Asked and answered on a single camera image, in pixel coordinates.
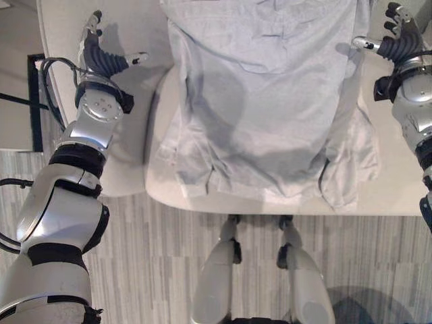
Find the robot forearm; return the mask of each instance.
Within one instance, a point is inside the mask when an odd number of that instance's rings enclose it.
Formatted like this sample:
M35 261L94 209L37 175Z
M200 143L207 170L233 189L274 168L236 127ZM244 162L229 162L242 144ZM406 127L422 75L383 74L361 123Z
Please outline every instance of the robot forearm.
M384 24L395 38L386 36L380 41L360 36L353 44L395 64L392 75L376 81L374 98L393 103L393 116L424 171L429 193L420 208L432 232L432 51L425 50L420 30L406 8L389 3L385 14L395 22Z

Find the black cable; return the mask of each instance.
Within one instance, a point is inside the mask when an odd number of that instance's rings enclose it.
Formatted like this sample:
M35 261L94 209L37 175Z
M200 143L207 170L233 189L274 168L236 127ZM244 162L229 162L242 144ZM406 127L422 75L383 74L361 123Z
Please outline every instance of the black cable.
M13 103L21 103L23 105L27 105L27 106L31 106L31 107L35 107L35 108L39 108L39 109L49 110L48 106L43 105L42 103L34 103L30 100L11 96L10 94L5 94L2 92L0 92L0 99L11 101Z
M33 181L30 180L21 180L21 179L15 179L15 178L5 178L0 180L0 186L5 186L7 184L13 184L16 186L20 186L21 188L25 187L31 187L33 185ZM15 240L12 240L11 238L7 237L5 234L0 232L0 238L3 241L6 241L10 244L13 244L15 246L21 246L21 243ZM4 245L2 242L0 242L0 248L2 250L5 250L10 253L19 254L20 251L16 250L15 248L8 247L7 245Z

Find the silver robot arm segment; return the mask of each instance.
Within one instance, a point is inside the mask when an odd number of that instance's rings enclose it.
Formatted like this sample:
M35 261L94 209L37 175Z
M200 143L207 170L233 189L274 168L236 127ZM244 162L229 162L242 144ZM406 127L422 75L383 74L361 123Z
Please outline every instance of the silver robot arm segment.
M429 189L420 201L420 210L432 233L432 51L425 44L415 19L398 3L389 3L386 16L393 22L384 27L395 37L373 40L359 36L353 45L394 62L392 75L378 79L376 101L390 100L392 114L422 167L423 182Z
M97 200L99 178L114 129L133 106L133 97L109 78L145 55L128 63L127 57L103 52L100 20L100 11L91 15L80 45L77 120L66 128L20 213L21 251L0 281L0 324L101 322L101 310L91 306L82 255L107 227L109 209Z

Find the black rubber finger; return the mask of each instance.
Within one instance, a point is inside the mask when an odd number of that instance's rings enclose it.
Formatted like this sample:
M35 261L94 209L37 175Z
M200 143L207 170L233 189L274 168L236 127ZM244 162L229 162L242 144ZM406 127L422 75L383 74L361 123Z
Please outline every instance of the black rubber finger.
M101 11L101 10L96 10L93 14L94 14L94 15L96 16L96 18L97 18L97 23L101 22L101 19L102 19L102 11Z
M395 34L396 35L396 33L394 32L394 28L396 27L397 25L395 24L395 23L393 23L393 22L385 22L384 23L384 28L385 29L387 29L387 30L390 30L393 34Z

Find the gray floor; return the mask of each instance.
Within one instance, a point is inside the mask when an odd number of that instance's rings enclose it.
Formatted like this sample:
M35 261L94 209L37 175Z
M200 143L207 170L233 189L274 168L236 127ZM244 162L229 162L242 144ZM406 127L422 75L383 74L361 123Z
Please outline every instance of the gray floor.
M33 179L58 132L44 118L47 152L0 152L0 177ZM0 191L0 228L14 233L27 190ZM86 255L93 304L103 323L188 323L198 272L225 215L191 213L146 194L102 198L111 222ZM419 217L302 216L304 248L323 271L338 323L432 322L432 237ZM275 266L277 218L247 216L239 225L243 263L234 269L233 315L282 318L288 276ZM0 275L15 256L0 251Z

